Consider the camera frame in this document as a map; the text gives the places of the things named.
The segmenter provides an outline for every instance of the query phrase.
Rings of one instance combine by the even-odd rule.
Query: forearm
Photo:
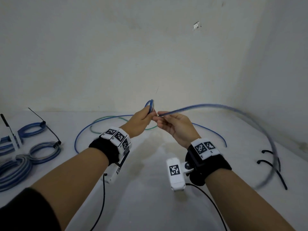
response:
[[[285,219],[231,170],[218,169],[205,179],[230,230],[294,231]]]
[[[31,186],[49,202],[62,230],[65,230],[108,164],[108,158],[101,151],[87,148]]]

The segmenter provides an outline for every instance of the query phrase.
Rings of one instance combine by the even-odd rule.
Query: person's right arm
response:
[[[172,114],[153,117],[157,126],[170,133],[186,149],[200,138],[188,117]],[[236,173],[218,169],[205,179],[214,201],[230,230],[294,231],[292,226]]]

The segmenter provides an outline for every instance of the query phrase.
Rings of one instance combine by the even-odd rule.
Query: green cable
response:
[[[96,121],[98,121],[98,120],[102,120],[102,119],[104,119],[104,118],[109,118],[109,117],[115,117],[115,116],[104,116],[104,117],[101,117],[101,118],[98,118],[98,119],[94,120],[92,123],[94,123],[94,122],[96,122]],[[90,131],[91,131],[92,133],[95,133],[95,134],[102,134],[102,133],[100,133],[100,132],[94,131],[94,130],[92,129],[92,126],[93,126],[93,125],[90,126]],[[150,131],[150,130],[154,129],[155,127],[157,127],[157,126],[154,126],[154,127],[152,127],[152,128],[148,128],[148,129],[145,129],[145,130],[146,130],[146,131]]]

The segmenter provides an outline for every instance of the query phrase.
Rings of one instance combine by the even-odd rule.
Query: person's left arm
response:
[[[135,113],[120,128],[128,133],[130,138],[140,135],[152,117],[156,115],[156,112],[148,114],[148,111],[149,106]],[[46,199],[53,209],[61,229],[65,230],[108,165],[109,160],[102,151],[89,147],[44,175],[31,188]]]

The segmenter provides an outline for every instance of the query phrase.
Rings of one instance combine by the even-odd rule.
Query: table surface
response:
[[[113,112],[38,112],[48,126],[62,141],[62,151],[55,159],[33,167],[30,175],[14,188],[0,193],[0,206],[7,204],[24,188],[75,156],[74,141],[79,131],[96,118],[108,115],[122,115]],[[258,165],[259,159],[272,162],[273,156],[262,154],[270,150],[267,138],[250,125],[229,112],[187,111],[184,114],[192,122],[204,125],[222,135],[228,147],[214,133],[196,127],[202,137],[209,138],[221,151],[236,172],[251,186],[264,180],[271,167]],[[23,111],[9,119],[10,126],[17,130],[26,124],[40,122],[29,111]],[[112,119],[96,124],[94,129],[104,131],[110,126],[120,126],[123,120]],[[0,126],[5,136],[4,125]],[[89,129],[80,136],[79,151],[85,149],[97,137]],[[56,141],[49,131],[25,139],[24,152],[40,142]],[[178,157],[184,161],[186,150],[163,130],[155,128],[145,131],[132,140],[133,148],[123,165],[117,181],[106,184],[106,201],[102,217],[96,230],[223,230],[223,225],[211,202],[200,191],[187,187],[183,192],[170,189],[166,159]],[[271,182],[257,192],[269,202],[296,230],[308,230],[308,163],[286,148],[276,144],[281,162],[281,174],[288,190],[275,174]],[[42,150],[39,155],[51,149]],[[3,160],[11,155],[0,157]],[[201,187],[209,194],[206,186]],[[103,202],[103,184],[99,180],[71,220],[66,230],[90,230],[95,223]]]

